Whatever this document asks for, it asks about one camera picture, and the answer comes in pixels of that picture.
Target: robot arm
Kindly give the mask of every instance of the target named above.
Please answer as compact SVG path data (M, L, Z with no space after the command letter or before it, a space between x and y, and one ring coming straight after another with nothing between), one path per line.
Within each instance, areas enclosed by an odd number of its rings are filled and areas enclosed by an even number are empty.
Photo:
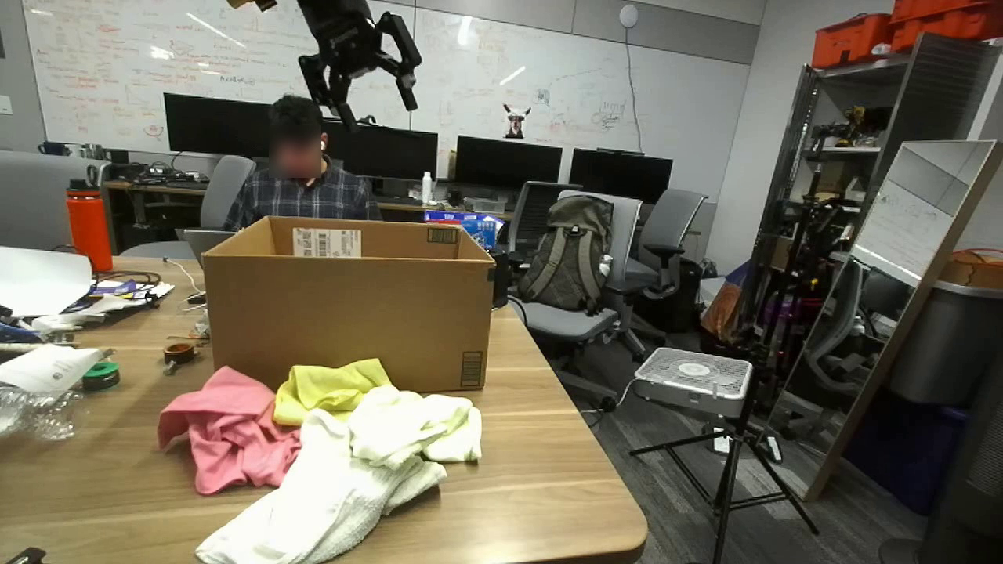
M306 30L318 42L318 53L301 58L301 72L310 99L343 116L343 126L353 129L358 119L347 108L347 87L353 80L381 68L394 76L399 95L406 110L414 100L414 68L421 67L416 43L401 15L381 13L373 23L368 0L297 0ZM381 35L399 43L401 60L381 53Z

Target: desk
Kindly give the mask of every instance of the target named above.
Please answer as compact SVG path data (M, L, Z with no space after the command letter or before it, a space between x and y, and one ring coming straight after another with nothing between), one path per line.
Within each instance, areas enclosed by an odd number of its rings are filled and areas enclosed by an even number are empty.
M401 224L423 224L427 220L427 206L421 200L414 200L414 205L412 200L375 200L375 206L379 206L381 220L401 220ZM502 224L512 220L508 209L502 209L502 213L492 209L489 218L494 218Z
M162 271L119 261L119 271ZM194 562L194 547L263 490L202 497L188 447L158 447L159 407L210 375L210 354L175 375L158 373L167 337L188 332L188 281L159 312L82 332L109 344L121 386L78 406L78 436L62 446L0 441L0 562L26 547L51 562ZM603 446L565 396L515 312L494 312L486 388L469 396L486 420L482 465L449 465L438 495L386 517L344 562L632 562L645 517Z
M109 220L114 248L124 251L154 238L175 238L175 229L198 225L202 197L206 194L206 189L204 186L102 181L99 194ZM159 218L146 218L151 197L167 205Z

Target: white towel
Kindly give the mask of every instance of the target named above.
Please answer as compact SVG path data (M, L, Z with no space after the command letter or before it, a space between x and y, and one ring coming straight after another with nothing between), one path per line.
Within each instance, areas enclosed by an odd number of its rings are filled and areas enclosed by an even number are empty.
M481 462L481 411L463 398L373 388L347 420L310 411L301 455L283 487L206 541L206 564L328 562L353 549L381 514L445 480L445 462Z

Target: camera tripod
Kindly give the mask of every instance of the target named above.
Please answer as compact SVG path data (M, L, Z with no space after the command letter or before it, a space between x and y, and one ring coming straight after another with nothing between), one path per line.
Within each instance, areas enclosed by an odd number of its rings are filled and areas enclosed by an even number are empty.
M694 490L715 508L715 520L717 520L717 533L715 533L715 564L721 564L725 557L725 537L728 537L728 517L731 510L740 508L759 508L759 506L773 506L773 501L789 501L797 508L797 514L804 520L804 527L811 529L811 537L817 537L815 520L808 517L808 510L801 508L801 501L797 497L797 491L785 482L785 476L773 470L773 465L768 462L766 450L772 450L773 462L779 462L779 447L773 441L772 434L753 425L753 388L754 388L754 370L753 370L753 384L748 393L743 398L743 411L735 420L721 420L712 434L703 436L688 436L688 439L675 439L675 441L659 441L659 446L645 446L645 447L632 447L631 457L649 455L649 450L668 450L671 462L684 470L684 476L694 482ZM717 480L717 490L708 491L700 476L686 466L686 462L678 455L679 446L695 446L695 441L715 441L715 439L728 439L728 462L725 462L725 475ZM753 457L766 466L766 475L773 480L776 491L768 495L748 495L748 497L732 497L732 480L740 470L740 457L743 450L753 450Z

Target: yellow cloth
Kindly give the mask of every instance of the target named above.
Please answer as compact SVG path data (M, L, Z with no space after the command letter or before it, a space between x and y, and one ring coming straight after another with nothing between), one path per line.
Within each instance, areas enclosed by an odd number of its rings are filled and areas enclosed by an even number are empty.
M370 388L381 386L393 384L375 359L344 366L295 364L276 393L273 420L279 425L301 425L312 407L344 416L368 398Z

